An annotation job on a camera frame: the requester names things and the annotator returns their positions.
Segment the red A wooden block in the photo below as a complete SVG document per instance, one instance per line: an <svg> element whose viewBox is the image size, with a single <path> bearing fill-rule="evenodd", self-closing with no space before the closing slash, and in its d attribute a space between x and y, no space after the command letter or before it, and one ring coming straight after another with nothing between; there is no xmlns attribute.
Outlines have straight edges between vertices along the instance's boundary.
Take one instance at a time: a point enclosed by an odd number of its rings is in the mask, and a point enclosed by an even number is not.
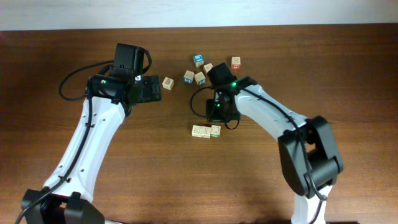
<svg viewBox="0 0 398 224"><path fill-rule="evenodd" d="M213 68L213 65L212 65L211 63L208 63L208 64L204 65L204 66L203 66L203 70L204 70L205 75L207 75L208 72L209 72L212 68Z"/></svg>

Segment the letter I wooden block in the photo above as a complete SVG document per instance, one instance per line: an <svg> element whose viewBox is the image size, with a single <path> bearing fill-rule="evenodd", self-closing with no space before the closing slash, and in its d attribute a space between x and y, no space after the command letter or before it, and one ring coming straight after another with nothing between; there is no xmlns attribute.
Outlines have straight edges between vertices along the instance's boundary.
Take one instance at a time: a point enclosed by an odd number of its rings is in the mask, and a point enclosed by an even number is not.
<svg viewBox="0 0 398 224"><path fill-rule="evenodd" d="M211 128L208 126L203 126L201 130L201 136L203 138L211 138Z"/></svg>

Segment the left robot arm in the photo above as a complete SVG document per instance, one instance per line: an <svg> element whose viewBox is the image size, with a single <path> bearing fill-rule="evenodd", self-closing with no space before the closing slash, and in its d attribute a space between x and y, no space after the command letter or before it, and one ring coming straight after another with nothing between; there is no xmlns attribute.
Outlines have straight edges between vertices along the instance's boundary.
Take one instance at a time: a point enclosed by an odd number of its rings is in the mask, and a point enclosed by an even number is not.
<svg viewBox="0 0 398 224"><path fill-rule="evenodd" d="M147 49L118 43L114 59L89 77L78 126L41 190L27 190L16 218L20 223L109 223L92 204L96 178L109 144L139 103L160 101L160 78L147 76Z"/></svg>

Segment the green Z wooden block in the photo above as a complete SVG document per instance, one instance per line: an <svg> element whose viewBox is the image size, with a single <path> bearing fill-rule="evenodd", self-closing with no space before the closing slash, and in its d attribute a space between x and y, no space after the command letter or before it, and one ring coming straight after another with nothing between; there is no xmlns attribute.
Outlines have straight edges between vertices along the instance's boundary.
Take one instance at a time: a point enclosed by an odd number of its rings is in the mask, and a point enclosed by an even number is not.
<svg viewBox="0 0 398 224"><path fill-rule="evenodd" d="M202 137L202 126L198 126L198 125L193 125L192 126L192 136L193 137Z"/></svg>

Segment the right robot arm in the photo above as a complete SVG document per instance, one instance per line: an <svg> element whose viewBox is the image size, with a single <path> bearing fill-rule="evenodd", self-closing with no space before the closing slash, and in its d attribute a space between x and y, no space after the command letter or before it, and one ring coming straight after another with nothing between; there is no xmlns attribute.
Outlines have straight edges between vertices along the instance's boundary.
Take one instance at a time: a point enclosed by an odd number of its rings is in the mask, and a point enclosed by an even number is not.
<svg viewBox="0 0 398 224"><path fill-rule="evenodd" d="M291 223L325 223L326 201L343 159L328 121L308 118L273 99L251 77L237 78L225 63L207 73L214 90L206 102L209 121L251 118L278 143L285 181L295 194Z"/></svg>

